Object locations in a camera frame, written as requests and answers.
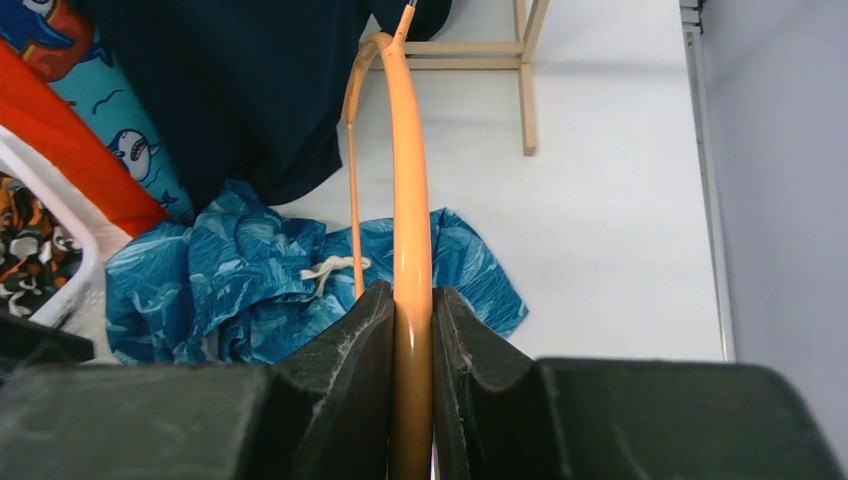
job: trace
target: patterned fabric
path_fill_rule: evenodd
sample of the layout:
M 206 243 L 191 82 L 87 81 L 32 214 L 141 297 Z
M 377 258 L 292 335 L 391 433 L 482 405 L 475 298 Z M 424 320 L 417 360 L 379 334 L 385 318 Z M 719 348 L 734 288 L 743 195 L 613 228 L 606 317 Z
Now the patterned fabric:
M 153 124 L 89 19 L 68 0 L 0 0 L 0 38 L 47 82 L 172 218 L 191 199 Z
M 366 285 L 392 280 L 393 221 L 361 225 Z M 478 317 L 507 336 L 524 302 L 480 237 L 450 210 L 431 214 L 433 279 L 453 286 Z M 193 227 L 165 222 L 106 265 L 107 333 L 124 363 L 275 363 L 353 305 L 353 272 L 337 270 L 323 294 L 301 271 L 351 254 L 350 229 L 283 218 L 249 185 L 228 181 Z
M 18 180 L 0 174 L 0 308 L 28 318 L 76 273 L 82 250 Z

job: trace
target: black fabric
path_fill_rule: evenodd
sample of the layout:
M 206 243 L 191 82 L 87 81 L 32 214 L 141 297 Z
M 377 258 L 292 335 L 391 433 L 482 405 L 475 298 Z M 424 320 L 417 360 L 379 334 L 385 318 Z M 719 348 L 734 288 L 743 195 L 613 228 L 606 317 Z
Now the black fabric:
M 336 125 L 373 11 L 394 31 L 406 0 L 81 0 L 158 130 L 196 211 L 226 178 L 276 205 L 341 167 Z M 410 38 L 442 27 L 422 0 Z

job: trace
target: clothing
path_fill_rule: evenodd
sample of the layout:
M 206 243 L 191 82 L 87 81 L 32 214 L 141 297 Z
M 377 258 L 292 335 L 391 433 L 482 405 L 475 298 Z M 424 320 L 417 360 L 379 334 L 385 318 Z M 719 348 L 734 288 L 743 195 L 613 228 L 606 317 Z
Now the clothing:
M 341 166 L 336 125 L 369 15 L 397 25 L 406 0 L 81 0 L 121 62 L 201 211 L 227 178 L 269 205 Z M 420 2 L 411 33 L 444 24 Z
M 85 15 L 68 0 L 0 0 L 0 36 L 107 146 L 112 162 L 172 218 L 193 220 L 191 199 L 168 152 L 160 148 L 153 124 Z
M 456 287 L 481 321 L 509 335 L 524 302 L 480 237 L 450 210 L 431 214 L 435 286 Z M 393 222 L 361 225 L 366 285 L 392 280 Z M 276 363 L 355 302 L 350 229 L 283 218 L 249 185 L 228 181 L 193 227 L 164 222 L 106 264 L 109 344 L 124 363 Z M 302 271 L 306 270 L 304 280 Z M 323 292 L 318 295 L 319 285 Z
M 29 318 L 76 273 L 82 249 L 20 181 L 0 173 L 0 309 Z
M 68 104 L 5 42 L 0 42 L 0 72 L 0 124 L 50 160 L 109 221 L 135 236 L 167 218 Z

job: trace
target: white knot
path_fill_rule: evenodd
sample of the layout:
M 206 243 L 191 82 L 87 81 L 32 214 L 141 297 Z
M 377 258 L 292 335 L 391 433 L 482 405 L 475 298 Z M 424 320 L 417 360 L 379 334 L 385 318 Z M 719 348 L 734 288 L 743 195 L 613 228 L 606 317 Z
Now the white knot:
M 365 270 L 370 266 L 371 260 L 362 257 L 362 269 Z M 313 295 L 312 298 L 320 297 L 324 294 L 324 284 L 327 283 L 327 279 L 330 278 L 330 274 L 336 270 L 349 267 L 353 267 L 353 257 L 339 257 L 338 255 L 332 255 L 324 260 L 323 263 L 313 266 L 310 270 L 301 270 L 300 279 L 316 280 L 318 285 L 315 288 L 315 295 Z

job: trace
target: shark eye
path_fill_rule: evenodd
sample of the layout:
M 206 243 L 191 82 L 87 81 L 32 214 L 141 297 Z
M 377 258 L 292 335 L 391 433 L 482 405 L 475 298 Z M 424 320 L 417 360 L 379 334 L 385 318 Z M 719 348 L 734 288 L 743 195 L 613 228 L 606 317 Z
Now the shark eye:
M 53 10 L 56 0 L 23 0 L 23 5 L 33 12 L 45 16 Z

